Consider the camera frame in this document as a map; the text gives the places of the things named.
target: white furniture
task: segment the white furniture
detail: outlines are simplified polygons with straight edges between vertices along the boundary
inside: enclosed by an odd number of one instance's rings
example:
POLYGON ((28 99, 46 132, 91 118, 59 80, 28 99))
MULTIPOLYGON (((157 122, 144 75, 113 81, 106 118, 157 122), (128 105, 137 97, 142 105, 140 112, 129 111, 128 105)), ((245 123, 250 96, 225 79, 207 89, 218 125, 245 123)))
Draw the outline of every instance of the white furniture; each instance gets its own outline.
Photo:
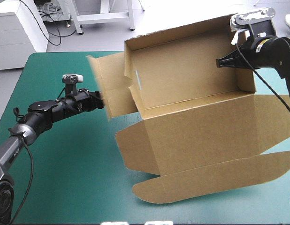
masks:
MULTIPOLYGON (((83 24, 110 23, 126 20, 130 21, 130 30, 135 29, 131 0, 127 0, 128 12, 118 12, 118 13, 110 13, 111 8, 113 8, 114 6, 115 0, 112 3, 112 7, 110 7, 109 5, 109 0, 101 0, 100 14, 91 14, 91 15, 79 15, 75 4, 75 0, 67 0, 67 1, 70 9, 70 14, 72 15, 73 22, 79 34, 83 34, 82 30, 83 24)), ((139 0, 139 2, 142 6, 142 9, 145 10, 142 1, 139 0)))
MULTIPOLYGON (((23 0, 32 10, 44 34, 46 27, 33 0, 23 0)), ((0 3, 0 69, 22 68, 28 57, 46 52, 48 41, 28 8, 17 0, 0 3)))

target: white drawer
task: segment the white drawer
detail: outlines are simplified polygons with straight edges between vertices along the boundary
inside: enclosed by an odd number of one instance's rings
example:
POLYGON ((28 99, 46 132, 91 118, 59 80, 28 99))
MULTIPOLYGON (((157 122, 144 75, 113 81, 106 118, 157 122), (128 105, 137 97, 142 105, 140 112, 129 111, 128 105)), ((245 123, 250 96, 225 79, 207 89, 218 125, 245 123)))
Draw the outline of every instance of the white drawer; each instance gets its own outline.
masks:
POLYGON ((16 15, 0 16, 0 31, 22 29, 23 26, 16 15))
POLYGON ((1 45, 0 69, 23 68, 28 57, 35 53, 30 43, 1 45))
POLYGON ((29 43, 30 40, 24 30, 0 31, 0 45, 29 43))

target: black cable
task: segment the black cable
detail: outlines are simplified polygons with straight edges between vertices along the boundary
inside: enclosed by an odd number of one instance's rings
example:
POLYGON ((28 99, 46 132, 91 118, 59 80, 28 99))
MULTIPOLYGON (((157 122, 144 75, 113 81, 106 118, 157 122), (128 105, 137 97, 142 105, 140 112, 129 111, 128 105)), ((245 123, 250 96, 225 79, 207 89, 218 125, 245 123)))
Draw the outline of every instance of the black cable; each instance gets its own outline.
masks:
MULTIPOLYGON (((47 16, 47 17, 49 17, 49 18, 54 22, 54 20, 50 17, 50 15, 49 15, 48 13, 45 13, 45 12, 43 12, 43 11, 39 11, 39 13, 43 13, 43 14, 41 15, 41 17, 47 16)), ((76 29, 75 29, 71 34, 67 34, 67 35, 56 35, 56 34, 53 34, 53 33, 49 32, 49 31, 47 31, 47 32, 48 32, 49 34, 53 35, 53 36, 64 38, 64 37, 70 37, 71 35, 75 34, 76 29)))
POLYGON ((8 225, 11 225, 11 224, 14 222, 14 220, 16 219, 16 217, 18 216, 18 214, 19 214, 19 212, 20 212, 22 206, 24 205, 25 200, 26 200, 26 198, 27 198, 27 195, 28 195, 28 193, 29 193, 29 190, 30 190, 30 188, 31 188, 31 183, 32 183, 32 180, 33 180, 33 172, 34 172, 34 169, 33 169, 33 168, 34 168, 34 163, 33 163, 33 156, 32 156, 32 153, 31 153, 31 151, 29 150, 28 145, 26 144, 26 142, 25 142, 25 140, 24 140, 24 138, 23 138, 23 132, 22 132, 22 133, 15 134, 15 133, 13 133, 13 132, 11 131, 11 129, 8 129, 8 130, 12 133, 11 136, 17 136, 17 137, 22 141, 22 143, 23 143, 23 145, 25 146, 25 148, 26 148, 26 150, 27 150, 27 153, 28 153, 28 155, 29 155, 29 157, 30 157, 30 159, 31 159, 31 175, 30 175, 30 178, 29 178, 29 182, 28 182, 28 185, 27 185, 27 188, 26 188, 26 191, 25 191, 24 197, 23 197, 23 199, 22 199, 20 205, 18 206, 17 211, 15 212, 13 218, 12 218, 12 219, 10 220, 10 222, 8 223, 8 225))
POLYGON ((58 95, 58 97, 57 98, 59 98, 60 96, 61 96, 61 94, 62 94, 62 92, 65 90, 65 87, 61 90, 61 92, 60 92, 60 94, 58 95))
MULTIPOLYGON (((62 38, 64 38, 64 37, 69 37, 69 36, 75 34, 75 32, 76 32, 76 29, 75 29, 75 31, 73 31, 71 34, 68 34, 68 35, 61 35, 60 37, 62 37, 62 38)), ((53 34, 53 33, 49 32, 49 31, 48 31, 48 33, 51 34, 51 35, 53 35, 53 36, 57 36, 57 37, 59 37, 59 35, 53 34)))
POLYGON ((244 57, 242 52, 239 49, 238 44, 236 44, 236 48, 240 54, 240 56, 243 58, 243 60, 247 63, 247 65, 250 67, 250 69, 258 76, 258 78, 274 93, 274 95, 284 104, 284 106, 287 108, 287 110, 290 112, 290 107, 287 105, 287 103, 282 99, 281 96, 279 96, 276 91, 261 77, 261 75, 253 68, 253 66, 247 61, 247 59, 244 57))
MULTIPOLYGON (((23 2, 22 0, 19 0, 21 3, 23 3, 27 8, 28 8, 28 10, 30 11, 30 13, 32 14, 32 16, 33 16, 33 18, 35 19, 35 21, 37 22, 37 24, 38 24, 38 27, 40 28, 40 30, 41 30, 41 32, 42 32, 42 34, 44 35, 44 37, 46 38, 46 40, 50 43, 50 44, 52 44, 52 45, 54 45, 54 46, 59 46, 60 44, 61 44, 61 37, 60 37, 60 42, 58 43, 58 44, 55 44, 55 43, 52 43, 47 37, 46 37, 46 35, 44 34, 44 32, 43 32, 43 30, 42 30, 42 28, 41 28, 41 26, 40 26, 40 24, 38 23, 38 20, 36 19, 36 17, 35 17, 35 15, 33 14, 33 12, 31 11, 31 9, 28 7, 28 5, 26 5, 26 3, 25 2, 23 2)), ((55 21, 54 20, 52 20, 53 21, 53 23, 54 23, 54 25, 56 26, 56 28, 57 28, 57 32, 59 33, 59 35, 61 35, 60 34, 60 30, 58 29, 58 27, 57 27, 57 25, 56 25, 56 23, 55 23, 55 21)))

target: gray floor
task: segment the gray floor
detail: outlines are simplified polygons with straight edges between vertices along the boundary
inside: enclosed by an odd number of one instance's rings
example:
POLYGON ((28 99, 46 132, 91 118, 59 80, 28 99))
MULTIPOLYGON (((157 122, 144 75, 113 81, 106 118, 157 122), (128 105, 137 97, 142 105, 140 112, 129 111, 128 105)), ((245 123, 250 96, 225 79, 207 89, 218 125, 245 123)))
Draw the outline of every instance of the gray floor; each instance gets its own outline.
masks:
MULTIPOLYGON (((130 31, 129 22, 115 22, 106 24, 85 25, 84 34, 74 34, 62 39, 60 46, 48 45, 48 52, 71 51, 116 51, 124 50, 124 40, 140 34, 157 30, 193 23, 221 15, 236 13, 255 8, 256 0, 143 0, 146 11, 142 11, 138 0, 133 0, 135 17, 135 31, 130 31)), ((77 0, 80 14, 98 13, 100 0, 77 0)), ((284 16, 290 14, 290 0, 260 0, 259 7, 273 7, 276 10, 274 24, 278 36, 290 35, 284 23, 284 16)), ((114 11, 127 9, 126 0, 116 0, 114 11)), ((60 22, 59 28, 62 35, 71 33, 74 25, 65 27, 60 22)), ((52 24, 47 24, 49 31, 56 33, 52 24)), ((58 43, 58 37, 50 37, 52 42, 58 43)), ((8 103, 21 69, 0 71, 0 118, 8 103)))

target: blue tape mark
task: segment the blue tape mark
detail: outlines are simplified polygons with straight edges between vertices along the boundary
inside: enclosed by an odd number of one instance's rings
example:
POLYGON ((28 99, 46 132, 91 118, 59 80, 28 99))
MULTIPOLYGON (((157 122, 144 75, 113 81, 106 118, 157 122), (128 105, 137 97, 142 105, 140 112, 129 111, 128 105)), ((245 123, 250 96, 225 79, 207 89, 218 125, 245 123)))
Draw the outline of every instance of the blue tape mark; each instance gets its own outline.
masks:
POLYGON ((142 90, 142 87, 141 87, 141 81, 140 81, 139 73, 137 72, 137 70, 136 70, 136 76, 137 76, 137 83, 138 83, 138 85, 139 85, 139 88, 140 88, 140 90, 142 90))

